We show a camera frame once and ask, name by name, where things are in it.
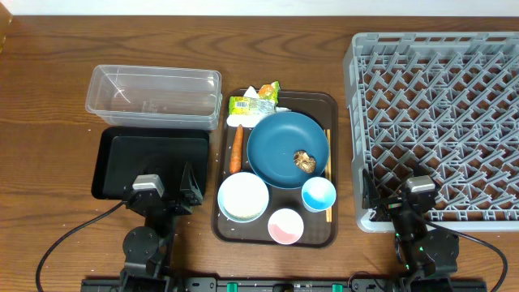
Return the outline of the small pink cup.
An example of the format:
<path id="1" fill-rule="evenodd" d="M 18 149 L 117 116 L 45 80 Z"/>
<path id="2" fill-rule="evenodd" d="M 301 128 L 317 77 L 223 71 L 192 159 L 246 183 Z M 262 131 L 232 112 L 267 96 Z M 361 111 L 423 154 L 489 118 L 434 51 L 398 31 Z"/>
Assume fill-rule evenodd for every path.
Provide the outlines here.
<path id="1" fill-rule="evenodd" d="M 277 210 L 268 220 L 269 235 L 282 245 L 296 243 L 302 237 L 303 231 L 302 217 L 290 208 Z"/>

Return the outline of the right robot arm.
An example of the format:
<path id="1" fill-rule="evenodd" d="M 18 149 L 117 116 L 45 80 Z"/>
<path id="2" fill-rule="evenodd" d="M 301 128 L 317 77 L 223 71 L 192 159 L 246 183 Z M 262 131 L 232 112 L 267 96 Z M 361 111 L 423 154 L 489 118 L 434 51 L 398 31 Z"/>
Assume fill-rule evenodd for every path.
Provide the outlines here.
<path id="1" fill-rule="evenodd" d="M 459 237 L 429 230 L 423 214 L 435 206 L 440 185 L 428 175 L 408 178 L 395 195 L 383 198 L 367 170 L 362 172 L 362 208 L 377 220 L 390 220 L 395 252 L 407 272 L 385 285 L 386 291 L 452 291 L 449 276 L 457 271 Z"/>

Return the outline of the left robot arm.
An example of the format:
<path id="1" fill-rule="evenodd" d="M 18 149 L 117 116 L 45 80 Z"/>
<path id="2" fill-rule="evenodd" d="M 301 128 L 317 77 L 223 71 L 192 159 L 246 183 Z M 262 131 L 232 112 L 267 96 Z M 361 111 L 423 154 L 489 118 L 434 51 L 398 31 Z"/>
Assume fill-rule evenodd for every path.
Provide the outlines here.
<path id="1" fill-rule="evenodd" d="M 123 204 L 145 218 L 123 240 L 125 254 L 120 291 L 184 291 L 181 277 L 169 270 L 169 260 L 180 216 L 191 215 L 201 205 L 200 190 L 190 163 L 186 163 L 178 186 L 167 191 L 157 174 L 141 174 L 123 196 Z"/>

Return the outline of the small blue cup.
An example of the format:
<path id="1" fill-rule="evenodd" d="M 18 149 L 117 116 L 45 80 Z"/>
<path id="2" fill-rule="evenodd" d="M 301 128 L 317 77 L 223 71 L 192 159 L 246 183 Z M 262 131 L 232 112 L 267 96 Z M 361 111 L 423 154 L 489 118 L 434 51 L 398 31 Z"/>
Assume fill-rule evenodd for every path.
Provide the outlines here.
<path id="1" fill-rule="evenodd" d="M 337 199 L 334 185 L 326 178 L 308 179 L 302 186 L 303 207 L 311 213 L 319 213 L 331 208 Z"/>

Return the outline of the dried shiitake mushroom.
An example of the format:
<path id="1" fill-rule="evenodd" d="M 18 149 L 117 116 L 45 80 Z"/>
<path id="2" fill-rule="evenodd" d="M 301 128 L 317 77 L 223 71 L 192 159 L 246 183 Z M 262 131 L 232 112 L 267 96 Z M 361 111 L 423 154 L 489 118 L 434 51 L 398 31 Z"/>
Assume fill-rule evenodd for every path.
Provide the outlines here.
<path id="1" fill-rule="evenodd" d="M 294 164 L 303 172 L 311 174 L 316 168 L 316 159 L 304 150 L 298 150 L 294 154 Z"/>

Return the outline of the dark blue plate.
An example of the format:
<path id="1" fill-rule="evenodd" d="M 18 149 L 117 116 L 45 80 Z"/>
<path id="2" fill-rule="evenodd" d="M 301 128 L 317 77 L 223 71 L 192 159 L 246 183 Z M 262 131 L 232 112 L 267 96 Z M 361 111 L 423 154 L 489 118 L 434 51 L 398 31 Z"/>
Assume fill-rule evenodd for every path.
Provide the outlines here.
<path id="1" fill-rule="evenodd" d="M 316 160 L 312 173 L 299 169 L 294 155 L 304 151 Z M 247 141 L 247 160 L 265 183 L 280 189 L 297 189 L 309 178 L 320 176 L 328 164 L 327 136 L 312 118 L 297 112 L 272 114 L 262 119 Z"/>

